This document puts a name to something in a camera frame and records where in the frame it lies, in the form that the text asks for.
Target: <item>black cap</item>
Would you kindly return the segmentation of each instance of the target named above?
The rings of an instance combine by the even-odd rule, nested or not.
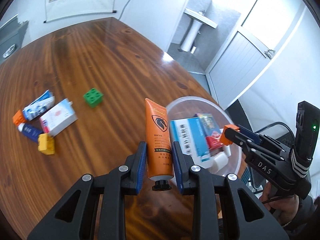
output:
[[[153,191],[166,191],[172,189],[171,185],[169,184],[169,181],[165,179],[157,180],[155,182],[155,185],[152,186]]]

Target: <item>human hand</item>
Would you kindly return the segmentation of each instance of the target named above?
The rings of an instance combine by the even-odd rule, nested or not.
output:
[[[259,198],[261,202],[269,200],[269,193],[271,191],[271,183],[268,182],[263,189],[262,196]],[[264,205],[269,211],[271,208],[280,209],[282,212],[278,218],[280,225],[285,225],[289,223],[297,214],[299,207],[299,197],[294,195],[293,197],[288,197],[280,199],[277,201],[269,202]]]

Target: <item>sink basin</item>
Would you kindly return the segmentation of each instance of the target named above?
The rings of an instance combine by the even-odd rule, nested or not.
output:
[[[183,51],[190,51],[191,46],[198,34],[198,31],[203,24],[207,24],[212,28],[216,28],[218,24],[205,17],[203,14],[197,13],[196,11],[190,10],[188,8],[184,9],[184,13],[188,14],[193,19],[193,22],[186,38],[181,44],[181,49]]]

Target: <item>barcode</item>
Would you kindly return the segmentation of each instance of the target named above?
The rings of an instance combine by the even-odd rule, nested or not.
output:
[[[183,140],[183,148],[185,149],[185,154],[191,155],[191,147],[190,147],[190,137],[188,132],[188,127],[185,124],[180,125],[181,137]]]

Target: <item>orange block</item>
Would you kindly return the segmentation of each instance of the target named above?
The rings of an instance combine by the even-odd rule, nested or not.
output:
[[[233,130],[236,130],[236,131],[240,131],[240,128],[234,124],[228,124],[228,125],[225,125],[224,128],[223,128],[223,132],[221,134],[221,137],[220,137],[220,142],[223,143],[224,145],[228,146],[230,144],[233,144],[232,141],[228,140],[225,135],[224,135],[224,132],[226,131],[226,129],[228,128],[231,128]]]
[[[19,126],[21,123],[26,123],[27,120],[24,118],[23,113],[19,110],[13,117],[12,121],[16,126]]]

